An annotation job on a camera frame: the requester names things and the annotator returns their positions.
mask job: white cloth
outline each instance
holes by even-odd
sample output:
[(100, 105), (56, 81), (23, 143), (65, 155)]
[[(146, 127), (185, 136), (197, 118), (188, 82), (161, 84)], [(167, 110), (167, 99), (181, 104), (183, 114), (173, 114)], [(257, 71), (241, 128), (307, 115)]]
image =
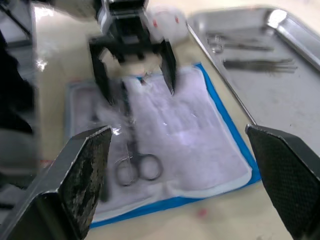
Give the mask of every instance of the white cloth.
[(128, 90), (139, 152), (156, 155), (164, 172), (154, 182), (140, 179), (129, 187), (118, 186), (114, 164), (125, 154), (126, 121), (118, 107), (96, 97), (95, 86), (71, 91), (71, 135), (90, 125), (93, 111), (88, 109), (92, 109), (93, 98), (99, 124), (111, 125), (116, 133), (107, 163), (110, 200), (99, 203), (93, 222), (172, 197), (212, 197), (240, 188), (251, 179), (251, 168), (208, 95), (198, 68), (179, 70), (174, 96), (162, 75), (147, 78), (144, 85), (135, 77), (122, 80)]

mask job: table surface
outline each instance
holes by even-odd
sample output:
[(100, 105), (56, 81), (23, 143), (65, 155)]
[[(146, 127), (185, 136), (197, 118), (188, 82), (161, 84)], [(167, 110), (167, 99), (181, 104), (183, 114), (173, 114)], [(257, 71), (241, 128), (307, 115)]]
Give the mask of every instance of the table surface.
[[(150, 0), (149, 6), (176, 6), (188, 16), (200, 10), (252, 5), (280, 7), (320, 32), (320, 0)], [(44, 5), (35, 4), (36, 65), (42, 159), (52, 161), (64, 146), (66, 83), (93, 79), (88, 36), (100, 32), (95, 21), (80, 22)], [(248, 146), (250, 123), (237, 101), (190, 37), (174, 48), (180, 66), (201, 62), (228, 113)], [(124, 67), (104, 58), (110, 76), (141, 74), (143, 63)], [(199, 211), (206, 210), (200, 217)], [(261, 182), (244, 189), (182, 207), (161, 211), (89, 231), (86, 240), (291, 240)]]

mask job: beige table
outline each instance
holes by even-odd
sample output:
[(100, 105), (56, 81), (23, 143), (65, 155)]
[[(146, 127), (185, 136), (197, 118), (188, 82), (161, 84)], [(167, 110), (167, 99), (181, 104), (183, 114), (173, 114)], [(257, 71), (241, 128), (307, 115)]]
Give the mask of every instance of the beige table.
[[(320, 32), (319, 0), (150, 0), (149, 6), (174, 5), (187, 15), (224, 7), (272, 5), (290, 11)], [(64, 145), (64, 97), (66, 83), (92, 79), (87, 36), (99, 33), (95, 21), (79, 22), (59, 12), (36, 5), (35, 9), (39, 111), (43, 159), (55, 159)], [(202, 62), (237, 129), (244, 132), (250, 121), (230, 91), (190, 38), (174, 49), (178, 63)], [(105, 58), (111, 76), (140, 73), (143, 65), (120, 69), (111, 56)], [(207, 215), (199, 217), (201, 209)], [(183, 207), (157, 212), (92, 229), (88, 240), (291, 240), (261, 183), (236, 192)]]

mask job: stainless steel tray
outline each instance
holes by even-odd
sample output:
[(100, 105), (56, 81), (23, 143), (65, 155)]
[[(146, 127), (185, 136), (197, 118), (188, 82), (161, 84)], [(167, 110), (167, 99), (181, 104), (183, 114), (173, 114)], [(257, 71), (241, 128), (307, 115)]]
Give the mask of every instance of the stainless steel tray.
[[(301, 137), (320, 156), (320, 37), (296, 17), (264, 6), (200, 12), (189, 30), (254, 124)], [(213, 53), (206, 33), (261, 40), (274, 51), (225, 49)], [(293, 58), (295, 73), (226, 70), (225, 59)]]

